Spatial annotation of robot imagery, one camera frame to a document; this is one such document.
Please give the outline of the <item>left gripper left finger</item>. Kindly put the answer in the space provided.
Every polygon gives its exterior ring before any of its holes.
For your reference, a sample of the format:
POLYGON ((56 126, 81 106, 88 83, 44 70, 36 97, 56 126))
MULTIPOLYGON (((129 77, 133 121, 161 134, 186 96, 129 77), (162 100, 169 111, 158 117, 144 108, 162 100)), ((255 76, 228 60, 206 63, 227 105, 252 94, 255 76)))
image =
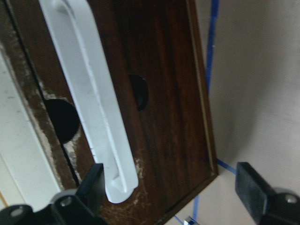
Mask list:
POLYGON ((105 196, 103 164, 93 164, 78 189, 56 194, 43 209, 34 212, 26 204, 0 211, 2 225, 103 225, 99 209, 105 196))

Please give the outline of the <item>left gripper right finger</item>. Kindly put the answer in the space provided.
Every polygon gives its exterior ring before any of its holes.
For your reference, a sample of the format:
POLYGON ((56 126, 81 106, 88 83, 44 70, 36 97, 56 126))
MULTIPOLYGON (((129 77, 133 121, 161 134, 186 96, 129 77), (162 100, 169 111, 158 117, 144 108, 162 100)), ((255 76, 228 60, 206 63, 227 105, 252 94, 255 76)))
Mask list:
POLYGON ((235 191, 256 225, 298 225, 300 196, 272 187, 248 162, 238 162, 235 191))

